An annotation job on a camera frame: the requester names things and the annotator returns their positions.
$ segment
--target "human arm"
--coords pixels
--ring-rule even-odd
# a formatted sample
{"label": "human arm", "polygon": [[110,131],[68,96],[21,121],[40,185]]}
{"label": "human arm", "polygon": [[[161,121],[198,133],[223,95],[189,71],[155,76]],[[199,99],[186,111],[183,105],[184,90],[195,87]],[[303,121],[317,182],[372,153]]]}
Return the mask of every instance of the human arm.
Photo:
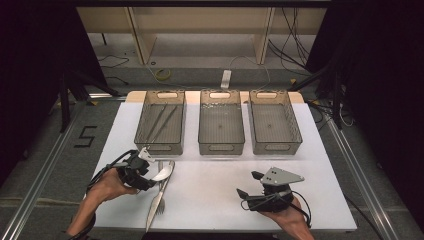
{"label": "human arm", "polygon": [[[299,200],[294,197],[292,204],[301,208]],[[305,222],[302,213],[289,206],[286,210],[273,213],[273,212],[260,212],[262,215],[271,218],[278,224],[284,231],[296,240],[312,240],[314,237],[309,231],[308,225]]]}
{"label": "human arm", "polygon": [[97,208],[105,201],[115,199],[124,194],[136,194],[137,189],[125,186],[119,179],[115,168],[105,172],[99,181],[90,189],[81,201],[78,212],[69,225],[66,233],[75,236],[81,232],[94,216]]}

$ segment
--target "table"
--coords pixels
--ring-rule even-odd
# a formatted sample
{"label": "table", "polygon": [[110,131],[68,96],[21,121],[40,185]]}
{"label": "table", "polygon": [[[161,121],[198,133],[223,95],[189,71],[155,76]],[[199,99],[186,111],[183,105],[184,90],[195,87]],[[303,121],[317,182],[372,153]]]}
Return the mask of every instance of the table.
{"label": "table", "polygon": [[[247,92],[241,95],[244,102]],[[133,141],[143,105],[137,99],[142,99],[142,96],[143,93],[130,93],[129,102],[121,104],[95,173],[123,152],[136,149]],[[253,155],[247,104],[244,102],[242,112],[246,142],[243,154],[205,157],[199,154],[197,143],[200,93],[188,91],[186,96],[184,153],[172,158],[176,166],[164,195],[166,209],[163,215],[155,217],[150,231],[279,231],[280,228],[270,219],[243,210],[236,192],[236,188],[240,188],[252,195],[261,194],[262,185],[252,178],[251,171],[265,173],[272,166],[305,177],[305,181],[290,186],[308,201],[313,230],[356,229],[307,104],[293,103],[303,138],[296,155]],[[156,164],[149,170],[147,178],[157,173]],[[151,200],[157,192],[158,187],[153,187],[138,195],[126,195],[105,202],[97,210],[95,227],[144,229]]]}

